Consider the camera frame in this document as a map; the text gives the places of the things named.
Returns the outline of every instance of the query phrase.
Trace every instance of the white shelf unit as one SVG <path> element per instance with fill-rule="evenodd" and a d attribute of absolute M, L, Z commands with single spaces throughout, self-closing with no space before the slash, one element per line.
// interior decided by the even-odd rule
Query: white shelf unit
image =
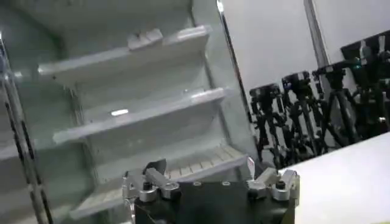
<path fill-rule="evenodd" d="M 161 42 L 135 51 L 128 47 L 87 55 L 80 58 L 42 64 L 38 72 L 62 85 L 72 87 L 76 82 L 117 74 L 161 60 L 169 60 L 205 49 L 210 26 L 198 26 L 177 32 Z"/>
<path fill-rule="evenodd" d="M 169 2 L 178 5 L 87 1 L 57 8 L 61 2 L 39 1 L 42 7 L 26 8 L 56 37 L 26 38 L 19 48 L 39 51 L 26 62 L 33 68 L 15 74 L 54 223 L 122 223 L 113 215 L 121 212 L 119 177 L 150 161 L 166 158 L 166 176 L 178 181 L 235 181 L 228 170 L 256 155 L 217 5 L 161 4 Z M 156 28 L 161 41 L 126 47 L 130 34 Z M 127 113 L 111 116 L 117 110 Z"/>
<path fill-rule="evenodd" d="M 186 108 L 195 107 L 205 103 L 213 103 L 215 101 L 222 100 L 225 95 L 226 93 L 224 89 L 217 88 L 204 91 L 202 93 L 185 96 L 170 103 L 164 103 L 157 107 L 153 107 L 137 113 L 127 113 L 118 117 L 107 119 L 106 121 L 96 122 L 54 133 L 53 141 L 56 144 L 75 141 L 91 135 L 145 121 L 154 117 L 173 113 L 175 111 L 184 110 Z"/>
<path fill-rule="evenodd" d="M 165 176 L 179 182 L 194 181 L 241 166 L 246 161 L 247 155 L 230 146 L 222 146 L 168 162 Z M 70 212 L 71 218 L 78 220 L 123 204 L 121 185 L 122 179 L 102 184 Z"/>

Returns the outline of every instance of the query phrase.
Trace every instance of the tripod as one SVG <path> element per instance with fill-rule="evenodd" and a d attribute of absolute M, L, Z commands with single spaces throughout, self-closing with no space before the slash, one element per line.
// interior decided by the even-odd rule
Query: tripod
<path fill-rule="evenodd" d="M 313 75 L 315 76 L 315 79 L 318 82 L 320 81 L 320 75 L 325 75 L 332 89 L 328 99 L 328 103 L 324 104 L 325 117 L 321 128 L 322 139 L 325 138 L 326 125 L 327 123 L 330 123 L 330 114 L 332 112 L 332 105 L 334 104 L 335 100 L 337 100 L 340 106 L 341 119 L 344 124 L 344 128 L 346 130 L 346 136 L 348 142 L 349 144 L 354 144 L 357 142 L 357 139 L 355 137 L 355 132 L 353 130 L 353 123 L 347 112 L 346 99 L 355 110 L 357 108 L 356 102 L 355 99 L 352 97 L 351 93 L 349 92 L 349 90 L 347 88 L 344 88 L 344 85 L 342 83 L 342 80 L 346 75 L 345 69 L 351 68 L 353 66 L 356 66 L 356 61 L 342 61 L 333 65 L 319 68 L 317 71 L 313 72 Z M 316 87 L 318 92 L 323 92 L 321 84 L 316 85 Z"/>
<path fill-rule="evenodd" d="M 321 136 L 320 133 L 314 134 L 313 123 L 310 118 L 310 111 L 313 112 L 314 120 L 317 127 L 321 126 L 323 115 L 320 112 L 321 102 L 314 97 L 313 90 L 310 86 L 310 75 L 304 71 L 301 73 L 292 74 L 282 79 L 283 88 L 285 90 L 283 101 L 286 105 L 286 109 L 289 111 L 289 116 L 292 122 L 291 132 L 296 133 L 297 137 L 294 138 L 295 144 L 294 149 L 299 149 L 300 154 L 307 153 L 305 146 L 311 148 L 314 156 L 318 156 L 327 152 L 328 146 L 325 143 L 324 138 L 318 138 Z M 291 103 L 289 99 L 289 92 L 292 91 L 297 101 Z M 303 134 L 302 127 L 300 126 L 299 117 L 303 115 L 305 125 L 308 132 L 308 141 L 304 140 L 307 137 Z M 335 141 L 343 145 L 340 137 L 337 135 L 335 128 L 326 123 L 326 129 L 330 131 Z"/>
<path fill-rule="evenodd" d="M 383 92 L 387 92 L 387 87 L 381 80 L 381 67 L 388 64 L 390 52 L 385 51 L 385 36 L 379 37 L 378 54 L 373 54 L 370 47 L 366 46 L 366 42 L 361 42 L 359 67 L 363 70 L 363 74 L 358 76 L 356 84 L 358 85 L 354 97 L 360 95 L 360 103 L 362 104 L 362 112 L 364 116 L 363 124 L 366 126 L 360 128 L 363 138 L 370 138 L 375 135 L 390 131 L 389 113 L 385 107 L 385 98 Z M 370 114 L 370 100 L 375 102 L 376 114 Z M 374 131 L 367 130 L 368 125 Z"/>
<path fill-rule="evenodd" d="M 284 115 L 281 92 L 277 84 L 271 84 L 267 86 L 262 86 L 260 88 L 252 89 L 249 92 L 252 97 L 251 107 L 252 111 L 256 117 L 254 122 L 257 126 L 256 129 L 259 129 L 259 140 L 257 144 L 258 156 L 260 161 L 262 161 L 262 151 L 266 145 L 269 145 L 268 134 L 266 131 L 266 124 L 268 124 L 269 132 L 271 134 L 271 139 L 273 142 L 273 148 L 271 148 L 271 153 L 274 156 L 274 164 L 276 168 L 284 167 L 285 160 L 280 154 L 280 142 L 278 140 L 276 129 L 277 127 L 282 129 L 283 135 L 288 136 L 288 127 L 286 126 L 286 117 Z M 277 101 L 278 113 L 274 112 L 273 104 L 274 100 Z"/>

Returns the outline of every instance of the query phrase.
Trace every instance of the tripod leg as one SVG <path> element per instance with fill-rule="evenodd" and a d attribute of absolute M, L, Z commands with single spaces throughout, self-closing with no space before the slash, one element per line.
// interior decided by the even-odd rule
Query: tripod leg
<path fill-rule="evenodd" d="M 263 153 L 264 145 L 269 144 L 265 125 L 266 125 L 266 119 L 264 119 L 263 117 L 258 117 L 257 126 L 260 133 L 259 133 L 258 144 L 257 144 L 257 153 L 260 162 L 263 161 L 262 153 Z"/>
<path fill-rule="evenodd" d="M 277 169 L 280 169 L 282 164 L 280 162 L 281 158 L 279 154 L 279 140 L 276 133 L 276 127 L 274 124 L 274 117 L 272 114 L 266 114 L 266 119 L 269 126 L 269 132 L 271 134 L 271 138 L 274 142 L 274 146 L 272 150 L 272 154 L 274 155 L 274 164 Z"/>
<path fill-rule="evenodd" d="M 305 119 L 307 132 L 311 142 L 311 148 L 313 149 L 314 155 L 317 156 L 319 154 L 319 151 L 317 149 L 317 144 L 315 143 L 313 124 L 311 123 L 307 102 L 306 100 L 301 100 L 300 103 L 303 111 L 303 118 Z"/>
<path fill-rule="evenodd" d="M 332 93 L 330 93 L 330 96 L 329 96 L 328 106 L 327 106 L 327 108 L 325 108 L 325 118 L 322 121 L 322 127 L 321 127 L 321 134 L 322 135 L 321 135 L 321 139 L 323 141 L 325 139 L 327 125 L 330 122 L 330 113 L 332 112 L 333 101 L 335 101 L 335 94 L 332 92 Z"/>
<path fill-rule="evenodd" d="M 387 131 L 390 131 L 389 114 L 385 107 L 385 100 L 383 98 L 383 93 L 378 86 L 375 87 L 374 93 L 375 93 L 375 102 L 377 104 L 378 111 L 380 111 L 382 116 L 385 118 Z"/>
<path fill-rule="evenodd" d="M 346 99 L 344 98 L 343 91 L 337 91 L 336 92 L 337 100 L 340 104 L 340 112 L 341 112 L 341 119 L 344 123 L 344 126 L 346 128 L 347 132 L 347 138 L 350 144 L 356 143 L 354 133 L 353 133 L 353 125 L 351 123 L 351 120 L 349 119 L 349 116 L 347 114 L 347 107 L 346 107 Z"/>
<path fill-rule="evenodd" d="M 313 110 L 313 113 L 317 115 L 318 119 L 320 119 L 321 121 L 323 121 L 324 118 L 323 118 L 321 112 L 319 111 L 318 106 L 317 106 L 315 103 L 313 103 L 313 104 L 311 105 L 311 108 L 312 108 L 312 110 Z M 344 147 L 345 144 L 343 143 L 343 141 L 341 140 L 341 138 L 338 136 L 338 134 L 337 134 L 337 132 L 336 132 L 334 126 L 333 126 L 330 122 L 326 122 L 325 125 L 326 125 L 326 129 L 327 129 L 327 130 L 329 131 L 329 133 L 333 136 L 333 138 L 335 139 L 335 141 L 337 142 L 337 144 L 339 144 L 341 147 Z M 324 145 L 326 145 L 326 142 L 325 142 L 324 139 L 321 139 L 321 141 L 323 142 Z"/>
<path fill-rule="evenodd" d="M 303 136 L 303 133 L 302 133 L 302 128 L 301 128 L 300 122 L 299 122 L 299 104 L 298 103 L 295 103 L 291 107 L 290 118 L 293 121 L 292 124 L 295 127 L 295 131 L 298 133 L 299 137 L 301 138 Z"/>

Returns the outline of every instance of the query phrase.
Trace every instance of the silver bracket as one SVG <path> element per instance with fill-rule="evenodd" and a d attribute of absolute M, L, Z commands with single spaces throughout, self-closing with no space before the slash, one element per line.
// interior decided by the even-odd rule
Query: silver bracket
<path fill-rule="evenodd" d="M 161 196 L 167 200 L 175 200 L 180 197 L 180 185 L 174 181 L 167 179 L 159 171 L 154 168 L 149 168 L 145 172 L 146 179 L 158 186 L 161 191 Z"/>
<path fill-rule="evenodd" d="M 248 181 L 251 199 L 260 199 L 267 196 L 267 189 L 278 180 L 278 172 L 274 168 L 267 168 L 256 180 Z"/>
<path fill-rule="evenodd" d="M 126 172 L 123 176 L 122 196 L 125 201 L 139 197 L 143 202 L 151 202 L 157 198 L 157 187 L 146 181 L 140 173 Z"/>
<path fill-rule="evenodd" d="M 272 185 L 272 197 L 277 201 L 295 200 L 297 205 L 299 199 L 299 176 L 297 172 L 286 170 L 282 177 Z"/>

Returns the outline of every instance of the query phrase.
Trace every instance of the white object on shelf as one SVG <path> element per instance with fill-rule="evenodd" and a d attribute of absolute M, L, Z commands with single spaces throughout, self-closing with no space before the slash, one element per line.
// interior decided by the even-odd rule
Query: white object on shelf
<path fill-rule="evenodd" d="M 225 97 L 225 90 L 217 88 L 205 91 L 198 94 L 189 95 L 179 100 L 164 103 L 157 107 L 143 110 L 137 113 L 127 113 L 122 116 L 113 117 L 102 122 L 96 122 L 81 127 L 71 128 L 65 131 L 54 133 L 53 141 L 56 144 L 61 144 L 68 141 L 78 140 L 104 131 L 125 127 L 137 122 L 145 121 L 153 117 L 159 117 L 175 111 L 191 108 L 196 105 L 211 103 L 216 100 L 221 100 Z"/>
<path fill-rule="evenodd" d="M 128 47 L 120 47 L 80 58 L 42 64 L 38 72 L 62 85 L 72 87 L 75 82 L 115 75 L 128 68 L 202 51 L 210 32 L 210 26 L 189 28 L 162 39 L 161 43 L 135 52 Z"/>
<path fill-rule="evenodd" d="M 241 166 L 246 161 L 247 155 L 230 146 L 223 146 L 191 155 L 176 162 L 168 162 L 168 167 L 175 168 L 171 170 L 168 168 L 165 175 L 176 181 L 194 181 Z M 116 179 L 99 186 L 79 207 L 70 212 L 71 218 L 81 219 L 123 204 L 121 185 L 122 179 Z"/>
<path fill-rule="evenodd" d="M 160 29 L 153 29 L 147 32 L 131 34 L 127 39 L 127 46 L 130 50 L 138 50 L 150 46 L 163 39 Z"/>

